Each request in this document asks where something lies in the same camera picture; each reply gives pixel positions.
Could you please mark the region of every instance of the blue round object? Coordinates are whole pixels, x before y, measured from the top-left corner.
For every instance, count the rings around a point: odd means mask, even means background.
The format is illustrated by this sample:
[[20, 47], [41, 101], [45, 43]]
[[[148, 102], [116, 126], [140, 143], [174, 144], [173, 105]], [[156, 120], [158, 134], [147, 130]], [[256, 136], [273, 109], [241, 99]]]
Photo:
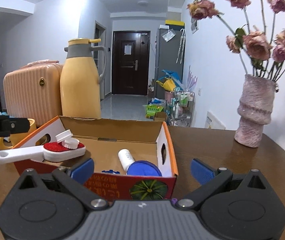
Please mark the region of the blue round object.
[[111, 173], [111, 174], [120, 174], [119, 171], [113, 171], [113, 170], [109, 170], [109, 171], [102, 171], [104, 173]]
[[161, 177], [161, 171], [148, 161], [136, 161], [127, 170], [127, 175]]

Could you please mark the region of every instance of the pink textured vase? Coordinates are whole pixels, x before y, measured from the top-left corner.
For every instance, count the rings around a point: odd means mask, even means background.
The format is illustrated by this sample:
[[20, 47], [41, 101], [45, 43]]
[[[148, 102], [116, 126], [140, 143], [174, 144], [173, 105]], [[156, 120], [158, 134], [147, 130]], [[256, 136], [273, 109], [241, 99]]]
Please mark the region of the pink textured vase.
[[252, 148], [260, 145], [263, 126], [271, 122], [275, 85], [275, 82], [269, 79], [245, 75], [238, 107], [241, 117], [235, 134], [238, 143]]

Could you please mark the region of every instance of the tiled floor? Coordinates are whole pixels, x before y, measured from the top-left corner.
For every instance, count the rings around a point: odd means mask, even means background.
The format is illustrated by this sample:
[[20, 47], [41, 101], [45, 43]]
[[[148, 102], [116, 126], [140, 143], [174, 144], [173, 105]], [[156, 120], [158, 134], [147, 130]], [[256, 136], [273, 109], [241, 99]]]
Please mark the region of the tiled floor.
[[101, 117], [118, 120], [151, 121], [145, 118], [145, 96], [111, 95], [101, 101]]

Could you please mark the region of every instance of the yellow mug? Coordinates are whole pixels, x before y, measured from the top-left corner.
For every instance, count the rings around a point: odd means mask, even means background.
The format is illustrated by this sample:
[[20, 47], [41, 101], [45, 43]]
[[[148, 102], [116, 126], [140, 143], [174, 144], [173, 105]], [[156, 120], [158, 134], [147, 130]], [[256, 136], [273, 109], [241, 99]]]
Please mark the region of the yellow mug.
[[0, 137], [0, 150], [9, 150], [12, 147], [14, 147], [16, 144], [18, 144], [21, 140], [23, 140], [24, 138], [27, 137], [27, 135], [29, 135], [30, 133], [32, 133], [33, 131], [36, 131], [37, 127], [36, 127], [36, 122], [34, 119], [29, 119], [29, 123], [30, 123], [30, 129], [28, 132], [26, 133], [16, 133], [16, 134], [11, 134], [9, 136], [10, 138], [10, 142], [12, 143], [12, 146], [6, 146], [4, 145], [4, 137]]

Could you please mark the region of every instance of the mug handle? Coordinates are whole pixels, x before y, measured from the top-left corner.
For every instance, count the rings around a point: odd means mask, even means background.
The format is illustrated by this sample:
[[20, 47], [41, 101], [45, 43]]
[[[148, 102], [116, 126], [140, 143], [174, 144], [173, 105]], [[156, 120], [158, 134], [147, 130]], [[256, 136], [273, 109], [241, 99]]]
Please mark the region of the mug handle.
[[10, 150], [12, 146], [4, 145], [4, 137], [0, 137], [0, 150]]
[[103, 81], [105, 79], [105, 76], [106, 76], [107, 50], [106, 50], [105, 46], [90, 47], [90, 51], [97, 51], [97, 50], [102, 50], [103, 53], [105, 54], [105, 64], [103, 66], [103, 71], [102, 71], [101, 75], [99, 76], [99, 84], [100, 84], [101, 81]]

